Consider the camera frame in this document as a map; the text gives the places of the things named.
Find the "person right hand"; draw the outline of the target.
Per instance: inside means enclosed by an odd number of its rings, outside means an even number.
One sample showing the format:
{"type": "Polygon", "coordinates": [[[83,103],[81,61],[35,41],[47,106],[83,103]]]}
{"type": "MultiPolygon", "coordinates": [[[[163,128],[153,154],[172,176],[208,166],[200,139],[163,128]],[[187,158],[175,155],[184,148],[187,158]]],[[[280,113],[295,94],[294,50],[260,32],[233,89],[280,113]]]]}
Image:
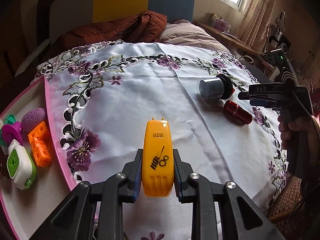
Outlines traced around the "person right hand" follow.
{"type": "Polygon", "coordinates": [[[311,154],[318,153],[319,150],[319,123],[318,120],[312,117],[312,120],[306,116],[299,117],[289,123],[285,122],[282,116],[278,116],[281,146],[287,150],[290,146],[289,141],[294,133],[306,132],[308,136],[308,145],[311,154]]]}

